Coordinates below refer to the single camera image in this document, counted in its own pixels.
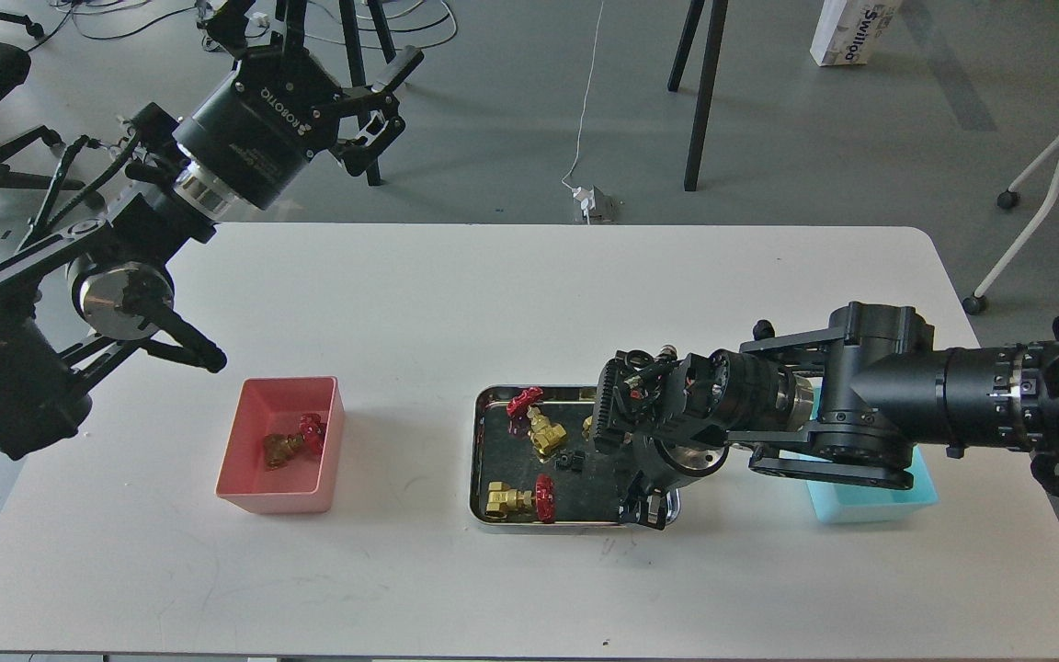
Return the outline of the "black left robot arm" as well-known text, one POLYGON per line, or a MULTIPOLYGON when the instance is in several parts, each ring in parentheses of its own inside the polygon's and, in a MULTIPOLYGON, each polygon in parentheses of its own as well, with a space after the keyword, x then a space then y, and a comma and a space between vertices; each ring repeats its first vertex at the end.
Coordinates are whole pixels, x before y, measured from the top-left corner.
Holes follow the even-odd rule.
POLYGON ((352 80, 341 84, 306 43, 306 1, 279 1, 276 26, 247 35, 248 1, 207 20, 231 71, 189 117, 159 105, 127 121, 120 150, 89 192, 114 176, 121 196, 77 223, 41 210, 0 261, 0 452, 21 460, 72 439, 91 393, 143 351, 172 363, 222 371, 222 348, 174 309, 173 256, 211 240, 236 204, 264 210, 327 153, 352 176, 377 163, 406 129, 398 87, 423 62, 419 47, 385 55, 366 80, 358 30, 345 28, 352 80))

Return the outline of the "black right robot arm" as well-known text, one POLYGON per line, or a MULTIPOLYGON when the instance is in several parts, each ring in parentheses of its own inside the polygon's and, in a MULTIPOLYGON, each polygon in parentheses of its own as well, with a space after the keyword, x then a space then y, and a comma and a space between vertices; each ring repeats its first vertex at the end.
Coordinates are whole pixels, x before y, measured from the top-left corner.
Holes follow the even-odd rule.
POLYGON ((617 461, 620 520, 665 527, 674 490, 734 447, 754 473, 907 490, 919 444, 1029 455, 1059 497, 1059 317, 1046 342, 934 347, 911 306, 850 302, 825 328, 708 356, 621 351, 594 386, 588 435, 617 461))

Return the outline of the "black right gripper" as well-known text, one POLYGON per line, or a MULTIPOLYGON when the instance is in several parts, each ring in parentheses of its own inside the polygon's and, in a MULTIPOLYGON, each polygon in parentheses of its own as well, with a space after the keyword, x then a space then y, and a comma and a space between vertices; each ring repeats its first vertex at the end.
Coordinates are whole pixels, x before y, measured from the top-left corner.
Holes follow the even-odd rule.
POLYGON ((667 527, 669 494, 713 475, 741 427, 741 356, 618 350, 594 390, 592 440, 609 457, 622 525, 667 527), (644 500, 644 519, 635 503, 644 500))

